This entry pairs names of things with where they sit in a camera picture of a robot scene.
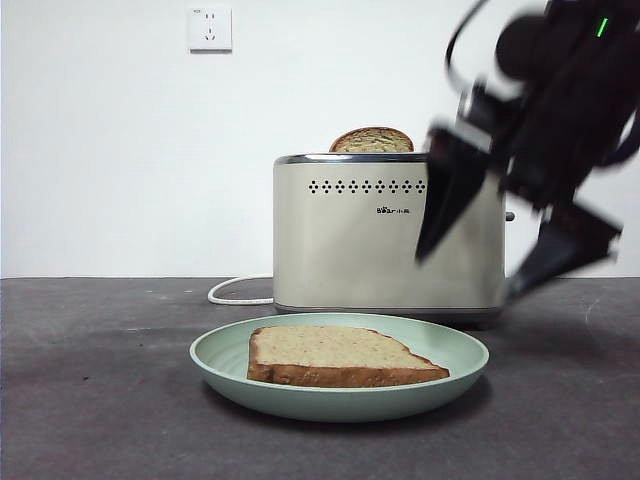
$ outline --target toasted bread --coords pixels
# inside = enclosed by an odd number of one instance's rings
[[[375,330],[286,325],[249,341],[247,378],[307,387],[383,387],[426,382],[449,371]]]
[[[331,145],[331,152],[413,152],[411,139],[400,130],[365,127],[345,133]]]

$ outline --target toaster base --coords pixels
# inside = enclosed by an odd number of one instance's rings
[[[278,313],[372,313],[395,317],[414,318],[439,324],[488,324],[502,313],[502,307],[488,308],[345,308],[294,307],[274,303]]]

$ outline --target green plate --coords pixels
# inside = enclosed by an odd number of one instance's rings
[[[321,388],[247,380],[249,337],[270,325],[344,325],[377,330],[449,369],[450,377],[396,387]],[[205,381],[221,395],[260,412],[319,422],[370,422],[406,417],[462,395],[482,373],[487,348],[475,338],[420,320],[357,313],[276,315],[205,333],[190,348]]]

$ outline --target white toaster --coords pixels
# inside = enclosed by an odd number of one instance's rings
[[[437,250],[415,249],[429,188],[424,153],[295,155],[274,165],[274,303],[281,312],[495,314],[504,199],[488,178]]]

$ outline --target white wall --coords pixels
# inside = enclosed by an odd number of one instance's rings
[[[442,58],[471,0],[229,0],[233,53],[191,55],[186,7],[211,3],[2,2],[4,277],[270,272],[274,159],[371,124],[421,145],[453,118]],[[501,83],[495,40],[531,4],[489,4],[465,75]],[[638,184],[640,162],[588,181],[626,225],[618,263],[584,274],[640,275]],[[537,232],[513,208],[508,269]]]

